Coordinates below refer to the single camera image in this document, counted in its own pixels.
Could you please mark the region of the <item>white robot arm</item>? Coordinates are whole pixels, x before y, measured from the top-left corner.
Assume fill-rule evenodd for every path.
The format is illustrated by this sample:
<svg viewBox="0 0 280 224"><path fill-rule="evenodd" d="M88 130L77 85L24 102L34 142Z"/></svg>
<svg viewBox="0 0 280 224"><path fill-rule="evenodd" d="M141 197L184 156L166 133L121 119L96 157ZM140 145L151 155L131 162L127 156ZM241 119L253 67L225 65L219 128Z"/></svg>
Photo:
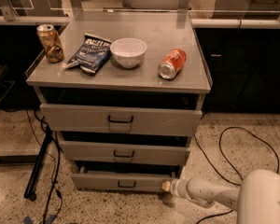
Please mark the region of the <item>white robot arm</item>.
<svg viewBox="0 0 280 224"><path fill-rule="evenodd" d="M269 170L254 170L238 189L201 178L164 181L161 187L203 208L221 203L237 212L237 224L280 224L280 175Z"/></svg>

